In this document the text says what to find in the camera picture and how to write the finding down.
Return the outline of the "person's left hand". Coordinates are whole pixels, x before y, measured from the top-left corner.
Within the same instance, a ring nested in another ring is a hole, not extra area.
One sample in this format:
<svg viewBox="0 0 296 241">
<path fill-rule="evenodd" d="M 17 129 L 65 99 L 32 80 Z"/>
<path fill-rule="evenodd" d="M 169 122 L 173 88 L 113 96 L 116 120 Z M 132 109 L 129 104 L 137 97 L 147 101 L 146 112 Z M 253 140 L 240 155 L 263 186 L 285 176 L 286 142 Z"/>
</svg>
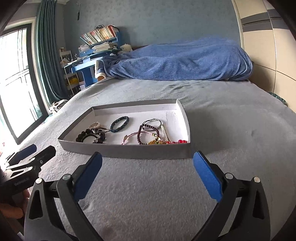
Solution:
<svg viewBox="0 0 296 241">
<path fill-rule="evenodd" d="M 20 219 L 22 218 L 26 211 L 27 211 L 27 205 L 29 202 L 30 193 L 27 189 L 25 189 L 22 192 L 22 201 L 18 204 L 7 204 L 7 203 L 1 203 L 1 213 L 4 215 L 4 217 L 7 218 L 15 218 Z"/>
</svg>

